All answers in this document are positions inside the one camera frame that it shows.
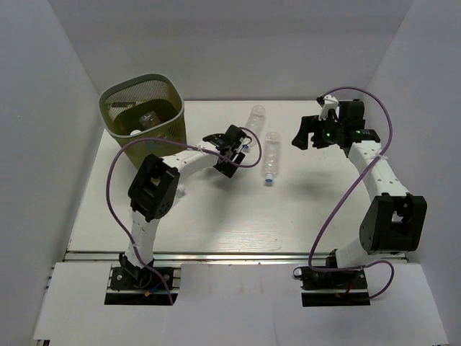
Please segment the crushed clear bottle white cap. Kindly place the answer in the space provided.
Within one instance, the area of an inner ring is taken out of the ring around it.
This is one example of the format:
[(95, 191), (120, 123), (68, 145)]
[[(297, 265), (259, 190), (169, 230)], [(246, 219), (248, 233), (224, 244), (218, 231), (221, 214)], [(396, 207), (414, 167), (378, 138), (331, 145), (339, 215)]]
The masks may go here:
[(176, 188), (176, 198), (182, 198), (187, 194), (186, 188), (183, 184), (178, 184)]

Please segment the clear crushed bottle front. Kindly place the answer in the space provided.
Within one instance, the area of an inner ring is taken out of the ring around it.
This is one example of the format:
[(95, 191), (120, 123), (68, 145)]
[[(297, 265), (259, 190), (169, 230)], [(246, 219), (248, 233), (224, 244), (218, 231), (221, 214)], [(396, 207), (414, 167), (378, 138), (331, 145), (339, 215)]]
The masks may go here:
[(155, 128), (156, 126), (161, 125), (163, 122), (163, 115), (155, 111), (147, 112), (139, 118), (139, 123), (143, 130)]

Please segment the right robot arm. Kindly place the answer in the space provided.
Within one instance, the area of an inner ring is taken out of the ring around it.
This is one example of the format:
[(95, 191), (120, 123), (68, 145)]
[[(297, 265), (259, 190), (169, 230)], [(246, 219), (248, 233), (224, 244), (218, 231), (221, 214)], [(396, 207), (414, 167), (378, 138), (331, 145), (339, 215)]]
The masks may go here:
[(375, 130), (365, 127), (363, 101), (338, 101), (328, 94), (317, 102), (319, 114), (302, 118), (292, 145), (300, 150), (337, 145), (359, 173), (353, 186), (363, 183), (370, 198), (358, 237), (333, 250), (324, 266), (310, 267), (325, 272), (326, 281), (340, 288), (350, 281), (351, 271), (374, 265), (385, 254), (415, 251), (427, 201), (411, 194), (396, 177), (385, 156), (386, 146)]

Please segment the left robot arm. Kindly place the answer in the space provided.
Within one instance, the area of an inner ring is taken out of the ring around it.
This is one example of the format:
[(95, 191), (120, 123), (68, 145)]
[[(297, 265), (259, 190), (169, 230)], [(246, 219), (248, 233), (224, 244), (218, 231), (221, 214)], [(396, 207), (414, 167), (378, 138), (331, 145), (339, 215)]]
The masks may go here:
[(128, 280), (138, 288), (151, 282), (153, 243), (159, 221), (174, 206), (180, 183), (206, 168), (216, 169), (231, 178), (242, 166), (243, 148), (252, 142), (252, 138), (243, 129), (232, 125), (225, 133), (205, 136), (195, 146), (165, 142), (183, 150), (163, 158), (147, 155), (127, 192), (132, 226), (130, 245), (120, 255), (120, 265)]

